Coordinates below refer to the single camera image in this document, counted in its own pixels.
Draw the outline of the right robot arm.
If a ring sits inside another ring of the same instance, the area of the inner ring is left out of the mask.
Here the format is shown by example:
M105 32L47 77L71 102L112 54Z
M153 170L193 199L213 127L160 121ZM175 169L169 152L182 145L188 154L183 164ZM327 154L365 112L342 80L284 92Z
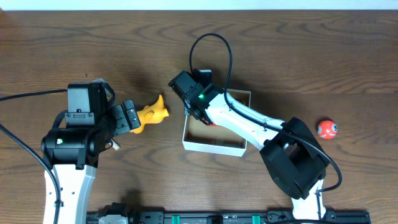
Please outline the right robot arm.
M211 70L182 71L168 86L190 116L226 128L259 150L274 183L292 199L295 219L325 218L322 185L330 161L303 121L285 122L254 111L216 86Z

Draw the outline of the orange toy rhino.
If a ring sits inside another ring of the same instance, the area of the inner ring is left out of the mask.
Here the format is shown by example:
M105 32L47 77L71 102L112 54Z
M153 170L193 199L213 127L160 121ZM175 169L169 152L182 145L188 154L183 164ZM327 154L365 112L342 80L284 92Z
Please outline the orange toy rhino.
M145 125L161 123L164 118L169 116L169 112L164 105L162 95L159 95L158 100L151 106L146 105L142 110L137 112L140 126L131 131L131 133L139 134L143 132Z

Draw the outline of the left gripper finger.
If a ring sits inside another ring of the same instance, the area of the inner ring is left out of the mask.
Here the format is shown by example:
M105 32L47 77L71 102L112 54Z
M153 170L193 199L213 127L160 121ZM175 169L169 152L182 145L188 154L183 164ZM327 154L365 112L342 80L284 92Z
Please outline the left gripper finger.
M126 134L130 131L129 122L126 118L126 113L122 105L115 105L111 108L111 114L116 120L116 129L114 131L114 136L119 136Z
M131 129L137 129L141 127L141 122L137 115L136 108L132 100L126 100L123 102L124 110L126 112L126 119Z

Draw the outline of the red toy ball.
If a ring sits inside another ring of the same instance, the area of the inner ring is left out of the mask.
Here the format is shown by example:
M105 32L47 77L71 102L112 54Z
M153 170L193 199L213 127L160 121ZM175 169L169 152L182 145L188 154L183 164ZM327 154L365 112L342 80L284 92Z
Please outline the red toy ball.
M322 139L333 139L338 132L338 127L334 121L324 120L319 122L317 133Z

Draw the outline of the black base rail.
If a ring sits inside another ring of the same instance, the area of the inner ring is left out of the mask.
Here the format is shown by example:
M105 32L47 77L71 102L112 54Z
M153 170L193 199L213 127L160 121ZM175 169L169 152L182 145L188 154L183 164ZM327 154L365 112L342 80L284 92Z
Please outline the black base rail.
M295 219L288 210L251 212L166 212L165 210L134 210L125 204L112 203L98 212L88 212L86 224L273 224L311 223Z

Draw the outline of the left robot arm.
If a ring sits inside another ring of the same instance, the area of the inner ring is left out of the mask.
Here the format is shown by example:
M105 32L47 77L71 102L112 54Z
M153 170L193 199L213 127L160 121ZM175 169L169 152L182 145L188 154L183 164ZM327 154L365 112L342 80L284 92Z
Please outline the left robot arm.
M41 142L46 201L44 223L85 223L99 154L114 140L141 126L132 100L115 104L115 93L102 79L70 83L68 108L59 112Z

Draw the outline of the white cardboard box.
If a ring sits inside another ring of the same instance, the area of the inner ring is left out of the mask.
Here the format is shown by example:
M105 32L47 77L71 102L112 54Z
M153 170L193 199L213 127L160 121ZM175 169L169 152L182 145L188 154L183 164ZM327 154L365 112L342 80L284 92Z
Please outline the white cardboard box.
M187 111L185 115L182 137L185 150L236 157L245 153L248 142L238 134L221 126L207 126Z

